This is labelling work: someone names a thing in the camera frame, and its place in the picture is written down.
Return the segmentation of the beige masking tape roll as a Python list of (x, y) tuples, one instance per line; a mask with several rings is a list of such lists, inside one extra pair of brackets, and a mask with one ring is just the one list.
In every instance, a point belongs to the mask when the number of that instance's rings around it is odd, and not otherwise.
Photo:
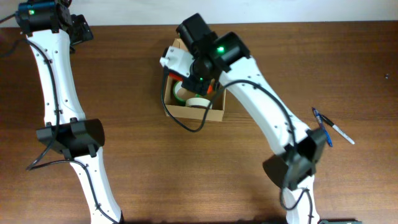
[(210, 103), (211, 103), (211, 101), (207, 100), (206, 98), (194, 97), (194, 98), (189, 98), (186, 101), (185, 106), (189, 107), (189, 108), (206, 109)]

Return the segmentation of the green tape roll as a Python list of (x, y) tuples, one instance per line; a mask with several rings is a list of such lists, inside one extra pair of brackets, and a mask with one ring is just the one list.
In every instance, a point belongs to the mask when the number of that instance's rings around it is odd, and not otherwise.
[(180, 106), (185, 106), (187, 100), (194, 97), (200, 97), (198, 94), (191, 92), (182, 87), (182, 81), (177, 81), (173, 87), (172, 93)]

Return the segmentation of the orange utility knife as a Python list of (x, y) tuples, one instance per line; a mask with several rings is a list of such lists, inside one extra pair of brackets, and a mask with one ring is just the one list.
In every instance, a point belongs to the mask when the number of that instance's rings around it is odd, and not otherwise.
[(177, 80), (177, 81), (182, 81), (181, 75), (177, 75), (176, 73), (172, 73), (172, 72), (166, 72), (167, 76)]

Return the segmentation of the brown cardboard box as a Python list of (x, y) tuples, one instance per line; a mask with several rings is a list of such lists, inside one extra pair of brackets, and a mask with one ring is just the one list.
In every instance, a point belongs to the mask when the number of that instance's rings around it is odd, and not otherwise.
[[(173, 44), (171, 45), (172, 47), (177, 47), (180, 49), (183, 49), (187, 52), (187, 47), (183, 43), (182, 39), (175, 39)], [(193, 75), (193, 68), (192, 64), (190, 67), (190, 74)], [(164, 84), (165, 90), (163, 91), (163, 97), (162, 99), (164, 100), (164, 103), (166, 105), (166, 108), (168, 109), (168, 112), (166, 113), (167, 116), (173, 115), (176, 118), (187, 118), (187, 119), (197, 119), (201, 120), (203, 118), (203, 113), (205, 112), (205, 109), (202, 108), (189, 108), (186, 106), (180, 106), (173, 93), (173, 87), (177, 80), (174, 80), (170, 77), (166, 77), (166, 82)], [(199, 98), (206, 98), (207, 100), (210, 100), (210, 98), (215, 94), (215, 90), (210, 93), (209, 95), (205, 96), (200, 96)]]

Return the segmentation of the blue pen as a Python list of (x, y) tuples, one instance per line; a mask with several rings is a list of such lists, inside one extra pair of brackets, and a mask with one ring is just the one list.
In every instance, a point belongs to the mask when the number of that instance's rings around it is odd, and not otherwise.
[(333, 143), (332, 143), (332, 140), (331, 140), (331, 138), (330, 138), (330, 135), (328, 134), (328, 131), (326, 130), (326, 128), (325, 128), (325, 126), (324, 126), (324, 124), (323, 124), (323, 120), (322, 120), (321, 114), (320, 114), (320, 113), (318, 112), (318, 110), (317, 110), (316, 108), (314, 108), (314, 107), (312, 107), (312, 111), (313, 111), (314, 117), (315, 117), (316, 120), (317, 120), (317, 123), (318, 123), (319, 127), (323, 130), (323, 132), (324, 132), (325, 135), (326, 135), (327, 144), (328, 144), (330, 147), (333, 147)]

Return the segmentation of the black white marker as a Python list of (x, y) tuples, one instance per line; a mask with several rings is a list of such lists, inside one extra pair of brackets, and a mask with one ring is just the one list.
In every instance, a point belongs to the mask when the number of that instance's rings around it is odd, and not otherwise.
[(344, 131), (342, 131), (332, 120), (327, 118), (325, 115), (321, 115), (321, 118), (326, 122), (327, 125), (331, 126), (338, 134), (345, 138), (350, 144), (355, 144), (354, 140), (351, 139)]

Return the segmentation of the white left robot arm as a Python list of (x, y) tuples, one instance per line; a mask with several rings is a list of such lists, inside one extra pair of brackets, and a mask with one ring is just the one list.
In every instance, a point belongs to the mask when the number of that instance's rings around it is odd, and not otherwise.
[(92, 223), (123, 223), (123, 212), (113, 197), (103, 161), (105, 142), (100, 120), (87, 119), (75, 89), (70, 54), (76, 44), (93, 39), (83, 15), (71, 14), (70, 1), (26, 1), (15, 13), (37, 63), (44, 95), (44, 128), (36, 131), (45, 150), (27, 170), (40, 164), (49, 151), (70, 164), (89, 206)]

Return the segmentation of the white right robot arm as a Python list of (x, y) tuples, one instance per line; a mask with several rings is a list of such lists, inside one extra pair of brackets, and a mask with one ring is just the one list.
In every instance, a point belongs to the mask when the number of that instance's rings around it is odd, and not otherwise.
[(262, 75), (255, 58), (234, 32), (222, 37), (201, 15), (185, 19), (176, 29), (193, 62), (179, 62), (194, 81), (218, 81), (244, 106), (264, 133), (274, 155), (264, 161), (267, 176), (280, 189), (287, 223), (318, 223), (313, 193), (316, 164), (326, 144), (321, 128), (310, 129), (283, 103)]

